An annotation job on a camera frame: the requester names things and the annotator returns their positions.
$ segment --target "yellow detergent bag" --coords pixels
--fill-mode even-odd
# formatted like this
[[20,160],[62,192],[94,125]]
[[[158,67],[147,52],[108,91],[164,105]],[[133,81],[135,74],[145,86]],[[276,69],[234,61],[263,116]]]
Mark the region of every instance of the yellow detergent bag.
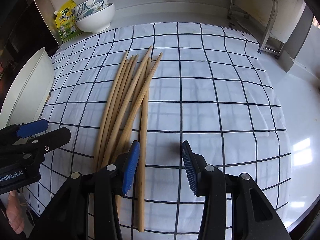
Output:
[[56,24],[63,42],[66,42],[82,33],[82,31],[76,26],[76,17],[71,11],[75,6],[75,2],[73,0],[69,0],[62,5],[58,11]]

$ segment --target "bowl base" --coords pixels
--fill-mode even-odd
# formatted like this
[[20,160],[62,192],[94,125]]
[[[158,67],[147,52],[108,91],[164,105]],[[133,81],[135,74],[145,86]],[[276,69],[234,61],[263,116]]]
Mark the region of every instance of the bowl base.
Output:
[[107,25],[104,25],[103,27],[101,27],[100,29],[98,30],[95,30],[93,32],[91,32],[92,34],[97,34],[97,33],[100,33],[102,31],[104,31],[105,29],[109,28],[110,27],[110,23],[108,23]]

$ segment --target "metal frame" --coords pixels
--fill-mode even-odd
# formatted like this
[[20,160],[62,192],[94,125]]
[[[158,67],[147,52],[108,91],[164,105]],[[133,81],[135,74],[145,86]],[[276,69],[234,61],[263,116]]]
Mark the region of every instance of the metal frame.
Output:
[[[231,17],[231,14],[232,14],[233,10],[234,10],[234,0],[231,0],[229,11],[228,11],[228,17]],[[267,24],[266,30],[265,30],[265,32],[263,34],[263,37],[262,37],[261,41],[259,42],[258,53],[261,53],[261,51],[264,50],[264,51],[267,51],[267,52],[276,53],[276,55],[279,56],[281,51],[282,51],[284,43],[282,43],[280,45],[279,51],[274,51],[272,49],[266,48],[266,43],[267,43],[268,38],[269,38],[269,36],[271,34],[271,30],[272,30],[272,27],[273,27],[273,25],[275,23],[277,14],[278,14],[278,1],[277,0],[272,0],[272,9],[271,9],[270,17],[269,17],[269,20],[268,20],[268,24]]]

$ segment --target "metal screw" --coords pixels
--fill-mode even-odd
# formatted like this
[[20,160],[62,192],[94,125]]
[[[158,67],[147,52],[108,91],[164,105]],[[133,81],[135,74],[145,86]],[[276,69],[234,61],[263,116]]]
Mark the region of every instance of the metal screw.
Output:
[[109,164],[108,166],[107,166],[107,170],[108,171],[114,171],[116,169],[116,166],[114,165],[114,164]]
[[25,154],[25,155],[23,156],[24,159],[28,159],[28,158],[30,158],[30,157],[31,157],[31,154],[30,154],[30,153],[27,153],[27,154]]
[[248,173],[242,173],[241,174],[241,178],[245,179],[245,180],[249,180],[250,179],[250,175]]
[[207,166],[205,167],[205,169],[206,169],[207,171],[214,171],[214,167],[213,167],[212,165],[207,165]]
[[80,177],[80,173],[79,172],[74,172],[74,173],[71,174],[71,178],[73,178],[73,179],[77,179],[79,177]]

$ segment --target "blue gripper pad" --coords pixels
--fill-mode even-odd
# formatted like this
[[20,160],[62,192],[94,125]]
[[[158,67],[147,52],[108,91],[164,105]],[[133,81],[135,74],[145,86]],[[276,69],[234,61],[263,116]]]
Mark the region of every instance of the blue gripper pad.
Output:
[[48,121],[46,119],[23,124],[17,131],[17,136],[21,138],[27,138],[31,135],[46,131],[48,126]]
[[128,154],[129,160],[127,162],[127,168],[123,176],[123,184],[122,184],[123,194],[127,194],[129,189],[131,188],[134,173],[136,171],[138,160],[139,160],[139,155],[140,155],[140,143],[138,141],[133,141]]
[[190,189],[193,191],[193,193],[196,195],[197,189],[198,189],[198,179],[197,179],[197,174],[196,170],[193,167],[191,158],[193,156],[193,153],[190,152],[191,149],[189,149],[189,144],[186,145],[185,142],[182,143],[182,158],[183,158],[183,163],[184,167],[186,168],[186,173],[189,181],[189,186]]

